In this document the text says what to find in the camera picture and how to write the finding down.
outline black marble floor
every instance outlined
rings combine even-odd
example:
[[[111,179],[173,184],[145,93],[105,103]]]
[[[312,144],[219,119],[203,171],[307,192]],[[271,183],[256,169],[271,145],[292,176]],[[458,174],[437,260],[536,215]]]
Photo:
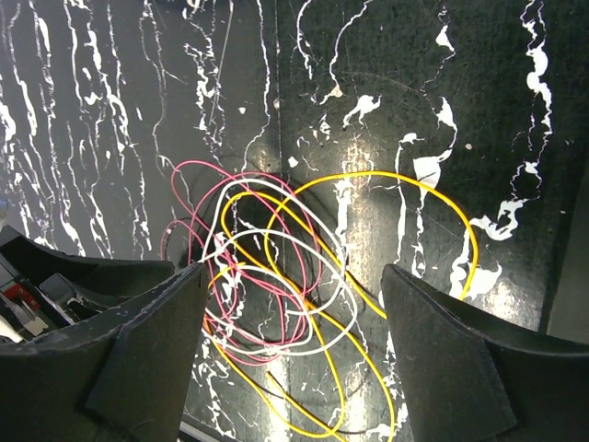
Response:
[[[183,216],[173,165],[206,159],[302,183],[387,169],[450,195],[476,228],[468,302],[530,329],[556,289],[583,174],[589,42],[582,0],[6,0],[0,5],[0,192],[9,223],[70,253],[154,259]],[[216,174],[186,168],[196,200]],[[378,178],[317,186],[312,200],[377,297],[398,262],[458,295],[465,229],[418,190]],[[174,233],[169,257],[186,248]],[[272,314],[267,297],[253,305]],[[345,303],[331,309],[349,317]],[[387,375],[398,441],[410,423],[387,325],[361,305],[354,332]],[[328,326],[326,337],[335,335]],[[186,413],[242,441],[306,440],[271,414],[205,340]],[[379,440],[387,407],[349,343],[335,347],[348,440]],[[271,372],[329,421],[324,356]],[[266,385],[265,369],[249,370]],[[284,417],[315,430],[284,401]]]

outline marble surface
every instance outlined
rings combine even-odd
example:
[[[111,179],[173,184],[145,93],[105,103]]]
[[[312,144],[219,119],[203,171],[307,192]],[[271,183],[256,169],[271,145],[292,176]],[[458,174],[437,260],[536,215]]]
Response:
[[[542,329],[586,152],[587,8],[582,0],[5,0],[8,222],[65,252],[154,259],[166,224],[185,215],[168,183],[183,160],[292,183],[395,170],[450,195],[475,226],[481,260],[468,302]],[[217,179],[194,167],[181,183],[196,200]],[[460,293],[465,229],[431,195],[371,178],[322,184],[312,200],[374,297],[387,262]],[[185,249],[174,233],[170,259]],[[284,254],[284,265],[291,259]],[[246,319],[275,318],[264,294],[251,298]],[[350,314],[344,302],[331,311]],[[271,333],[272,321],[263,327]],[[396,440],[411,441],[387,325],[361,304],[354,332],[387,376]],[[199,348],[186,406],[193,425],[242,441],[306,440],[209,343]],[[379,440],[389,428],[378,384],[349,343],[333,353],[348,397],[346,438]],[[324,356],[283,358],[270,370],[333,422],[337,392]],[[269,387],[264,371],[248,372]]]

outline white speck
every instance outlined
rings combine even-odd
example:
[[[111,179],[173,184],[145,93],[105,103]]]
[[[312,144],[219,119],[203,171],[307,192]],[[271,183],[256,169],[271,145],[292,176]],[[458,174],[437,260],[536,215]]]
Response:
[[[82,72],[84,73],[84,75],[86,76],[86,78],[88,80],[92,80],[92,75],[90,74],[90,71],[88,71],[87,67],[83,67]]]
[[[86,101],[88,106],[92,106],[98,100],[98,95],[92,92],[92,94],[90,94],[90,97],[84,97],[84,100]]]
[[[367,113],[370,113],[378,109],[379,107],[380,96],[378,97],[378,100],[375,101],[375,98],[370,95],[362,95],[360,98],[358,98],[358,104],[356,104],[356,107],[350,110],[348,114],[345,117],[343,117],[343,127],[347,127],[350,125],[350,119],[356,113],[360,114],[358,116],[358,122],[364,124],[364,116]]]
[[[343,92],[341,92],[340,85],[335,85],[335,87],[331,90],[331,92],[329,94],[332,97],[335,97],[336,99],[342,97],[343,96]]]
[[[386,424],[380,424],[378,427],[366,431],[366,436],[370,436],[373,433],[378,434],[379,439],[384,439],[390,435],[390,426]]]
[[[409,134],[406,134],[403,139],[401,141],[399,141],[400,143],[411,143],[413,144],[413,142],[415,142],[416,140],[421,139],[417,137],[417,134],[414,132],[411,132]]]
[[[485,230],[489,238],[494,241],[505,241],[512,237],[512,232],[519,226],[515,212],[524,207],[525,203],[527,200],[502,201],[497,214],[497,222],[491,221],[488,216],[484,215],[482,218],[471,219],[470,224]],[[507,224],[501,220],[504,216],[509,220]]]
[[[440,31],[440,33],[436,37],[435,42],[438,43],[439,46],[445,46],[450,51],[454,52],[455,51],[454,47],[452,46],[452,44],[450,43],[450,40],[448,39],[448,36],[446,35],[447,31],[448,31],[448,25],[444,25],[442,27],[442,30]]]

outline electrical cable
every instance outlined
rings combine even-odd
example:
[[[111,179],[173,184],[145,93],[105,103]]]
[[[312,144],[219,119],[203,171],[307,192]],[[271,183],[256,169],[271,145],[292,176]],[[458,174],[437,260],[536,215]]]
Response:
[[[325,181],[329,181],[329,180],[345,180],[345,179],[349,179],[349,178],[371,177],[371,176],[387,177],[387,178],[393,178],[396,180],[405,181],[409,184],[419,187],[420,189],[424,189],[427,192],[430,192],[431,194],[436,196],[438,199],[440,199],[443,202],[445,202],[446,204],[448,204],[452,209],[454,209],[456,214],[460,217],[460,219],[464,223],[465,227],[467,228],[468,235],[470,237],[470,243],[472,245],[472,264],[470,265],[467,281],[464,284],[462,293],[459,298],[460,300],[464,300],[465,297],[467,296],[468,290],[470,289],[470,285],[472,284],[472,279],[474,277],[474,273],[476,271],[477,264],[479,262],[479,245],[477,244],[477,238],[475,236],[475,232],[472,229],[472,225],[468,221],[467,216],[464,214],[464,212],[460,209],[460,207],[458,207],[458,205],[454,201],[452,201],[450,198],[445,196],[443,193],[437,191],[433,187],[428,186],[427,184],[424,184],[421,181],[415,180],[410,177],[406,177],[404,175],[399,175],[398,173],[388,172],[385,170],[366,170],[366,171],[360,171],[360,172],[348,172],[348,173],[338,173],[338,174],[333,174],[333,175],[326,175],[324,177],[320,177],[315,180],[312,180],[312,181],[308,182],[307,184],[304,184],[303,186],[296,189],[294,191],[294,194],[299,194],[300,192],[303,192],[306,189],[309,189],[310,187],[315,186],[316,184],[320,184],[321,182],[325,182]],[[285,200],[283,200],[281,205],[279,205],[276,208],[275,212],[278,213],[281,210],[283,210],[284,207],[289,203],[290,200],[291,200],[291,198],[288,198],[288,197]],[[272,218],[270,219],[270,222],[268,223],[266,228],[268,228],[268,229],[271,228],[276,217],[278,217],[278,215],[272,215]],[[265,236],[264,237],[264,249],[265,250],[268,250],[267,246],[266,246],[267,243],[268,243],[268,237]],[[267,254],[269,261],[272,262],[271,255],[268,254],[268,252],[266,254]],[[275,268],[275,266],[272,266],[272,269],[277,273],[280,272],[280,271],[278,271],[277,268]],[[387,314],[379,306],[377,306],[372,301],[372,299],[370,299],[366,295],[366,293],[363,291],[363,289],[355,282],[355,279],[352,277],[352,275],[349,274],[348,272],[346,272],[346,275],[352,280],[352,285],[358,291],[358,294],[362,297],[364,302],[366,302],[366,304],[368,304],[370,306],[370,308],[374,312],[376,312],[378,315],[380,315],[382,318],[386,318]]]
[[[227,184],[223,190],[221,191],[221,194],[219,196],[219,199],[217,200],[217,206],[215,207],[215,211],[214,211],[214,218],[213,218],[213,222],[211,224],[211,230],[213,231],[214,228],[216,227],[216,223],[217,223],[217,219],[219,219],[219,210],[221,207],[221,203],[223,201],[223,198],[225,197],[225,194],[229,191],[229,189],[235,185],[241,184],[242,182],[252,182],[252,183],[256,183],[262,186],[266,186],[269,187],[271,189],[273,189],[274,191],[281,193],[282,195],[288,197],[288,192],[280,189],[278,186],[275,186],[272,183],[269,183],[267,181],[263,181],[263,180],[256,180],[256,179],[242,179],[242,180],[236,180],[233,182],[230,182],[229,184]],[[245,192],[241,192],[237,195],[232,196],[226,203],[225,203],[225,207],[223,208],[223,212],[221,214],[221,224],[223,227],[224,232],[227,234],[228,237],[231,238],[231,231],[229,230],[229,228],[226,225],[226,214],[227,211],[229,210],[229,208],[232,206],[232,204],[234,202],[236,202],[241,196],[245,196],[245,195],[252,195],[254,192],[253,191],[245,191]],[[262,192],[258,192],[255,191],[255,194],[258,198],[263,198],[265,200],[269,200],[272,201],[275,204],[281,204],[281,202],[279,200],[277,200],[276,198],[266,194],[266,193],[262,193]],[[331,230],[329,230],[329,228],[325,225],[325,223],[321,220],[321,218],[319,218],[317,215],[315,215],[315,213],[313,211],[311,211],[311,209],[309,209],[305,204],[303,204],[298,198],[294,197],[293,199],[289,200],[292,201],[293,203],[297,204],[301,210],[303,210],[303,212],[305,214],[308,215],[307,218],[311,217],[313,218],[313,220],[315,220],[315,222],[318,224],[319,227],[321,227],[321,229],[323,229],[326,234],[328,235],[329,239],[331,240],[331,242],[334,243],[334,245],[337,247],[338,250],[338,254],[340,256],[339,259],[335,258],[333,256],[333,253],[331,254],[330,258],[335,261],[339,266],[340,262],[345,262],[345,252],[343,250],[343,247],[341,246],[340,242],[338,241],[338,239],[335,237],[335,235],[331,232]],[[290,209],[288,210],[288,214],[290,216],[293,217],[294,220],[296,220],[298,222],[298,224],[300,224],[303,229],[309,233],[309,235],[313,236],[315,239],[315,242],[318,243],[319,245],[322,245],[324,250],[329,250],[329,248],[327,248],[327,246],[325,246],[325,243],[323,242],[323,240],[321,239],[321,237],[319,237],[317,234],[315,234],[315,232],[313,231],[312,227],[310,227],[308,224],[306,224],[305,222],[301,221],[301,219],[294,214]],[[210,238],[211,235],[209,235],[209,237],[207,238],[207,240],[205,241],[205,247],[208,249],[208,244],[210,243]],[[253,258],[245,249],[243,249],[241,246],[239,246],[239,244],[236,243],[236,247],[239,251],[241,251],[241,253],[243,253],[250,261],[254,262],[256,265],[262,267],[263,264],[261,264],[258,260],[256,260],[255,258]],[[271,265],[275,265],[273,260],[269,260]],[[288,279],[288,277],[281,275],[286,281],[289,281],[289,284],[291,284],[293,287],[296,287],[297,290],[300,290],[298,288],[298,286],[296,285],[296,283],[294,283],[293,281],[291,281],[290,279]],[[341,287],[338,285],[338,287],[335,290],[335,293],[338,293],[341,290]],[[335,299],[335,296],[332,296],[329,298],[329,301],[327,301],[324,305],[321,306],[321,310],[324,310],[326,308],[328,308],[331,303],[333,302],[333,300]]]
[[[201,161],[196,161],[196,164],[205,164],[205,165],[209,165],[206,164],[206,162],[201,162]],[[393,172],[387,172],[387,171],[379,171],[379,170],[370,170],[370,171],[363,171],[363,172],[351,172],[351,173],[342,173],[342,174],[335,174],[335,175],[328,175],[325,177],[321,177],[317,180],[312,180],[310,182],[308,182],[307,184],[299,187],[298,189],[296,189],[295,191],[292,191],[290,189],[290,187],[288,187],[288,185],[286,183],[284,183],[283,181],[281,181],[280,179],[276,179],[276,177],[273,177],[272,175],[270,176],[272,179],[275,179],[277,181],[279,181],[281,184],[284,185],[284,188],[279,188],[278,186],[275,186],[271,183],[268,183],[267,181],[263,181],[263,180],[256,180],[256,179],[243,179],[243,180],[237,180],[236,177],[237,176],[245,176],[248,172],[246,172],[245,174],[239,174],[236,176],[230,175],[227,172],[222,171],[221,169],[219,169],[219,171],[221,171],[221,173],[223,173],[224,175],[226,175],[228,178],[223,180],[221,183],[217,184],[214,187],[214,190],[218,189],[218,187],[220,187],[220,185],[222,185],[225,182],[228,181],[232,181],[230,184],[227,184],[225,186],[225,188],[222,190],[221,195],[219,196],[218,200],[217,200],[217,207],[215,210],[215,215],[214,215],[214,221],[212,222],[211,227],[209,228],[208,226],[204,225],[205,229],[209,231],[209,234],[207,236],[207,240],[202,243],[202,258],[201,258],[201,262],[206,262],[207,264],[209,264],[209,269],[210,271],[212,271],[212,267],[210,266],[210,262],[212,258],[215,258],[216,260],[220,257],[223,257],[226,260],[226,267],[224,269],[221,270],[221,272],[219,272],[217,275],[214,276],[213,281],[212,281],[212,286],[214,287],[214,283],[222,276],[225,277],[229,277],[229,278],[235,278],[238,274],[241,274],[242,276],[246,277],[246,278],[250,278],[250,276],[248,275],[248,272],[258,272],[258,273],[264,273],[266,275],[270,275],[273,279],[279,281],[282,285],[284,285],[288,292],[290,292],[290,294],[288,294],[287,292],[284,292],[281,289],[278,289],[277,287],[270,285],[268,283],[265,283],[264,281],[261,280],[257,280],[258,282],[256,284],[258,284],[259,286],[261,286],[262,288],[265,289],[269,289],[270,293],[275,294],[277,297],[286,297],[287,299],[290,299],[292,302],[295,303],[295,305],[297,307],[301,307],[300,311],[294,311],[294,310],[289,310],[287,309],[284,313],[285,314],[293,314],[293,315],[298,315],[299,319],[301,318],[305,318],[310,324],[311,326],[309,327],[310,333],[313,333],[313,331],[315,332],[315,334],[318,336],[319,339],[319,343],[321,344],[321,346],[318,349],[314,349],[310,352],[292,352],[291,348],[293,348],[294,346],[298,345],[299,342],[290,342],[290,343],[284,343],[284,336],[283,336],[283,342],[282,344],[276,344],[276,343],[267,343],[264,342],[263,340],[258,340],[258,343],[260,344],[267,344],[269,346],[269,348],[264,348],[260,350],[260,353],[264,353],[264,352],[268,352],[268,351],[272,351],[275,352],[277,355],[275,357],[278,357],[278,355],[313,355],[313,354],[317,354],[321,351],[323,351],[326,354],[326,357],[328,358],[328,362],[330,364],[330,367],[332,369],[332,372],[334,374],[334,378],[337,379],[336,383],[339,383],[339,378],[337,376],[337,370],[335,368],[335,366],[332,364],[332,361],[330,359],[329,356],[329,349],[332,345],[334,345],[336,342],[338,342],[341,337],[343,335],[347,336],[352,343],[356,346],[356,348],[359,350],[359,352],[361,353],[361,355],[364,357],[364,359],[367,361],[368,365],[373,369],[373,371],[375,372],[375,375],[379,381],[379,384],[381,385],[383,391],[385,392],[386,396],[387,396],[387,404],[390,410],[390,414],[391,414],[391,426],[390,426],[390,434],[388,437],[388,441],[392,441],[393,439],[393,435],[394,435],[394,426],[395,426],[395,416],[394,416],[394,406],[393,406],[393,402],[392,399],[390,397],[390,391],[388,390],[382,376],[380,375],[380,373],[378,372],[378,369],[376,368],[376,366],[374,365],[373,361],[370,359],[370,357],[368,356],[368,354],[364,351],[362,345],[358,342],[358,340],[350,333],[350,329],[352,327],[352,325],[355,323],[356,318],[357,318],[357,305],[355,304],[355,299],[353,296],[353,293],[350,289],[350,287],[347,286],[346,281],[345,281],[345,277],[347,276],[350,281],[352,282],[352,285],[354,286],[354,289],[356,291],[358,291],[359,295],[364,299],[364,301],[377,313],[379,314],[381,317],[385,318],[386,314],[385,312],[380,309],[378,306],[376,306],[374,304],[374,302],[372,302],[372,300],[370,298],[368,298],[365,294],[365,292],[363,291],[363,289],[356,283],[355,278],[353,278],[353,276],[349,273],[348,270],[346,270],[345,268],[345,252],[343,252],[343,249],[341,247],[341,244],[339,243],[339,241],[335,238],[335,236],[331,233],[331,231],[325,227],[324,224],[322,224],[320,222],[320,219],[318,217],[315,216],[315,214],[313,214],[312,211],[310,211],[310,209],[308,209],[308,207],[306,207],[304,204],[302,204],[298,198],[296,197],[296,195],[298,195],[300,192],[303,192],[304,190],[319,184],[321,182],[325,182],[328,180],[341,180],[341,179],[350,179],[350,178],[355,178],[355,177],[362,177],[362,176],[382,176],[382,177],[389,177],[389,178],[393,178],[393,179],[397,179],[397,180],[401,180],[404,182],[408,182],[412,185],[415,185],[417,187],[420,187],[423,190],[426,190],[427,192],[431,192],[433,193],[434,196],[436,196],[437,198],[441,199],[442,201],[444,201],[446,204],[450,205],[451,208],[453,208],[455,210],[455,212],[458,214],[458,216],[461,218],[461,220],[465,223],[465,226],[467,228],[468,234],[469,234],[469,239],[472,243],[472,263],[470,265],[469,268],[469,273],[468,273],[468,278],[467,281],[464,285],[463,288],[463,292],[461,294],[460,299],[464,299],[468,293],[468,290],[470,288],[470,285],[472,283],[472,279],[474,277],[474,272],[476,270],[477,267],[477,263],[478,263],[478,258],[479,258],[479,249],[478,249],[478,244],[476,241],[476,238],[474,236],[474,231],[472,229],[472,226],[470,225],[470,223],[468,222],[468,219],[466,218],[466,216],[464,215],[464,213],[460,210],[460,208],[457,206],[456,203],[454,203],[450,198],[446,197],[445,195],[443,195],[442,193],[438,192],[436,189],[420,182],[417,180],[414,180],[412,178],[409,177],[405,177],[402,175],[398,175],[396,173]],[[264,174],[258,174],[257,172],[251,172],[252,175],[258,175],[258,176],[263,176]],[[282,201],[279,201],[276,198],[271,197],[268,194],[265,194],[263,192],[254,192],[252,191],[249,186],[246,183],[257,183],[257,184],[261,184],[270,188],[273,188],[275,191],[277,191],[278,193],[280,193],[282,196],[284,196],[285,198]],[[226,202],[223,211],[220,215],[220,219],[221,219],[221,225],[223,227],[223,230],[225,232],[225,234],[228,236],[228,240],[225,240],[223,238],[223,236],[219,235],[219,234],[214,234],[214,229],[216,227],[217,224],[217,219],[219,217],[219,207],[221,202],[223,201],[223,199],[225,198],[228,190],[230,187],[234,186],[234,185],[241,185],[245,191],[241,192],[237,195],[232,196],[231,198],[228,199],[228,201]],[[207,195],[211,194],[214,190],[211,190],[207,193]],[[271,220],[269,222],[269,224],[267,225],[267,228],[265,229],[260,229],[260,228],[249,228],[248,230],[245,231],[241,231],[241,232],[237,232],[235,235],[232,236],[232,232],[228,229],[227,225],[226,225],[226,215],[228,212],[228,209],[230,207],[234,207],[234,203],[239,199],[242,198],[243,196],[246,195],[251,195],[254,196],[256,198],[258,198],[260,201],[262,201],[262,203],[269,208],[269,210],[272,212],[272,216],[271,216]],[[277,207],[272,207],[270,204],[266,204],[263,200],[267,200],[269,202],[272,202],[274,204],[277,204]],[[296,215],[294,212],[292,212],[292,210],[290,210],[289,207],[287,207],[287,205],[293,202],[297,205],[299,205],[299,207],[301,208],[301,210],[303,211],[304,214],[304,218],[306,219],[305,221],[302,220],[298,215]],[[200,218],[197,215],[198,210],[194,210],[191,211],[190,208],[188,208],[188,206],[186,204],[184,204],[184,207],[187,209],[187,211],[189,213],[191,213],[192,216],[192,220],[191,220],[191,226],[194,225],[195,222],[199,222],[199,224],[204,224],[203,222],[200,223]],[[288,215],[290,215],[309,235],[311,235],[311,237],[313,238],[314,241],[314,245],[316,247],[317,250],[313,250],[312,248],[310,248],[308,245],[306,245],[303,241],[294,238],[290,232],[282,232],[282,231],[278,231],[278,230],[272,230],[271,226],[273,225],[273,223],[277,220],[281,223],[281,225],[283,226],[283,228],[286,230],[286,224],[284,223],[283,219],[280,216],[280,212],[281,211],[285,211]],[[331,242],[333,242],[334,247],[337,248],[338,251],[338,256],[336,256],[333,251],[329,248],[329,246],[323,241],[323,239],[317,234],[315,233],[314,229],[313,229],[313,225],[310,221],[310,218],[313,218],[313,220],[319,225],[319,227],[321,227],[324,231],[326,231],[326,233],[331,234],[331,236],[329,237],[329,239],[331,240]],[[189,233],[191,236],[194,236],[195,238],[198,237],[198,235],[196,234],[196,232],[194,232],[193,228],[189,225],[186,225],[186,223],[184,223],[184,226],[189,230]],[[229,254],[227,248],[230,245],[235,245],[236,249],[240,250],[242,253],[244,252],[244,250],[242,250],[241,246],[237,243],[237,240],[241,237],[244,237],[246,235],[256,235],[256,234],[261,234],[264,237],[264,251],[266,254],[266,257],[268,259],[268,262],[271,266],[271,269],[262,265],[260,262],[257,262],[256,260],[252,259],[253,257],[248,256],[246,253],[245,256],[250,259],[254,264],[256,264],[256,266],[250,266],[250,265],[246,265],[243,264],[242,262],[237,262],[235,261],[234,258],[232,258],[232,256]],[[293,246],[295,247],[295,250],[297,250],[296,246],[298,245],[299,247],[301,247],[302,249],[305,249],[306,251],[308,251],[309,253],[311,253],[312,255],[314,255],[316,258],[319,259],[319,265],[321,265],[322,263],[326,265],[326,267],[332,272],[332,274],[334,276],[337,276],[337,279],[339,280],[339,284],[338,284],[338,289],[336,289],[334,295],[329,299],[329,303],[332,303],[335,299],[335,297],[337,297],[337,295],[340,292],[340,286],[343,285],[343,291],[345,291],[349,297],[350,300],[352,301],[352,304],[355,307],[355,315],[354,316],[354,309],[351,308],[352,310],[352,321],[350,322],[350,324],[348,324],[347,327],[344,327],[343,325],[339,324],[335,319],[333,319],[327,312],[325,312],[325,308],[327,308],[329,305],[325,306],[314,306],[312,302],[310,302],[308,299],[305,299],[305,295],[306,293],[309,293],[309,289],[306,288],[306,278],[303,278],[303,288],[301,289],[296,283],[294,283],[293,281],[291,281],[287,276],[283,275],[280,270],[278,269],[278,267],[276,266],[276,262],[275,260],[272,258],[271,256],[271,251],[270,251],[270,236],[271,235],[276,235],[276,236],[280,236],[283,237],[285,239],[287,239],[288,241],[291,241],[293,243]],[[205,252],[208,250],[208,245],[210,244],[211,240],[214,238],[214,240],[218,243],[217,244],[217,248],[215,250],[215,252],[206,255]],[[338,272],[337,270],[335,270],[334,266],[331,265],[326,259],[325,257],[323,257],[319,251],[318,251],[318,246],[321,247],[321,249],[323,249],[328,255],[329,257],[336,263],[336,265],[338,267],[340,267],[340,272]],[[305,271],[305,266],[303,263],[302,258],[300,257],[300,255],[297,253],[297,258],[299,258],[299,262],[301,264],[301,270],[302,272]],[[319,278],[317,279],[317,281],[314,283],[314,285],[318,285],[318,281],[320,279],[320,272],[319,272]],[[329,343],[325,343],[323,340],[323,337],[320,333],[320,331],[318,330],[318,326],[316,324],[316,322],[313,320],[312,315],[313,314],[319,314],[322,318],[328,320],[331,324],[333,324],[335,327],[337,327],[340,331],[342,331],[342,333],[335,339],[332,340]],[[345,403],[341,404],[341,416],[340,416],[340,420],[338,422],[337,425],[335,425],[333,428],[329,429],[329,427],[327,425],[325,425],[324,423],[320,422],[317,418],[315,418],[315,416],[313,416],[311,413],[307,412],[303,407],[301,407],[292,397],[290,397],[288,395],[288,393],[286,393],[286,391],[284,391],[284,389],[280,386],[280,384],[278,383],[278,381],[271,375],[268,374],[269,379],[272,381],[272,383],[274,383],[274,385],[280,389],[282,391],[282,393],[284,394],[284,397],[286,398],[286,400],[288,400],[299,412],[301,412],[302,414],[304,414],[307,418],[311,419],[316,425],[320,426],[322,429],[324,429],[326,431],[326,433],[324,434],[314,434],[314,433],[309,433],[305,430],[302,430],[298,427],[295,427],[294,425],[290,424],[288,421],[286,421],[284,418],[282,418],[280,416],[280,414],[273,408],[273,406],[271,405],[271,403],[268,401],[268,398],[266,398],[266,396],[264,395],[264,393],[261,391],[261,389],[257,386],[257,384],[248,377],[247,374],[245,374],[245,372],[243,372],[232,360],[231,357],[233,356],[235,358],[234,355],[231,355],[230,353],[227,352],[228,349],[233,350],[233,348],[231,348],[228,344],[226,344],[226,341],[223,342],[223,340],[220,340],[219,338],[215,338],[213,337],[214,333],[211,330],[211,324],[209,323],[209,320],[215,320],[214,318],[210,318],[205,320],[205,330],[206,330],[206,334],[210,335],[213,339],[214,345],[217,348],[217,350],[220,352],[220,354],[222,355],[222,357],[227,361],[227,363],[235,369],[235,371],[242,377],[244,378],[244,380],[246,380],[247,383],[249,383],[252,388],[254,388],[254,390],[256,390],[256,392],[261,396],[261,398],[270,406],[270,408],[272,409],[272,411],[274,413],[276,413],[281,420],[289,426],[289,428],[291,428],[293,431],[302,434],[304,436],[308,436],[311,438],[323,438],[323,437],[328,437],[328,436],[335,436],[338,438],[338,440],[340,441],[344,441],[345,439],[343,439],[340,435],[338,435],[336,432],[338,431],[338,429],[341,426],[341,423],[343,422],[343,410],[344,410],[344,405]],[[223,320],[219,319],[220,321],[218,322],[218,325],[222,325],[223,327],[227,327],[229,330],[236,330],[237,326],[233,323],[233,322],[226,322],[224,323]],[[243,352],[241,349],[237,349],[237,350],[233,350],[233,351],[237,351],[237,352]]]
[[[286,348],[288,348],[289,350],[283,350],[283,346],[281,345],[277,345],[276,347],[273,347],[272,350],[273,352],[276,353],[280,353],[283,355],[290,355],[290,356],[309,356],[309,355],[316,355],[317,353],[321,353],[322,351],[325,351],[327,349],[329,349],[331,346],[333,346],[335,343],[337,343],[341,338],[343,338],[345,336],[345,333],[349,332],[354,323],[356,322],[356,319],[358,318],[358,305],[356,303],[356,299],[352,293],[352,290],[350,289],[350,287],[348,287],[348,285],[346,284],[343,276],[341,274],[339,274],[337,272],[337,270],[335,269],[335,267],[333,267],[333,265],[327,261],[327,259],[323,256],[321,256],[320,254],[318,254],[315,250],[313,250],[310,246],[306,245],[302,240],[298,239],[298,238],[294,238],[291,237],[290,235],[281,232],[279,230],[269,230],[269,229],[261,229],[261,228],[251,228],[247,231],[243,231],[243,232],[239,232],[237,234],[235,234],[233,237],[231,237],[228,241],[226,241],[221,247],[219,247],[216,251],[214,251],[213,253],[206,255],[204,257],[201,258],[201,262],[205,262],[207,260],[210,260],[212,257],[214,257],[216,254],[220,254],[222,253],[229,245],[233,244],[233,243],[237,243],[237,240],[241,237],[244,237],[246,235],[252,235],[252,234],[272,234],[272,235],[277,235],[279,237],[283,237],[283,238],[288,238],[290,241],[292,242],[296,242],[299,246],[301,246],[303,249],[306,249],[307,251],[309,251],[310,253],[314,254],[316,256],[316,258],[320,259],[323,261],[323,263],[326,265],[326,267],[328,269],[330,269],[333,272],[333,275],[335,277],[337,277],[341,284],[343,285],[343,289],[344,291],[348,294],[348,296],[350,297],[350,301],[352,304],[352,320],[350,321],[350,323],[345,327],[344,331],[342,331],[336,338],[334,338],[332,341],[330,341],[329,343],[327,343],[325,346],[313,349],[313,350],[309,350],[306,352],[292,352],[289,351],[290,348],[294,347],[294,346],[298,346],[298,345],[302,345],[303,343],[308,343],[308,341],[304,341],[304,342],[300,342],[300,343],[291,343],[288,344],[288,346]],[[274,277],[276,278],[280,278],[281,276],[274,273],[272,270],[264,268],[263,266],[259,266],[259,267],[249,267],[251,269],[257,269],[258,271],[264,272],[266,274],[272,274]],[[232,348],[230,346],[227,346],[227,348],[231,348],[231,350],[236,351],[236,352],[240,352],[243,355],[259,355],[260,353],[264,353],[267,351],[267,349],[260,349],[260,350],[254,350],[254,351],[243,351],[237,348]]]

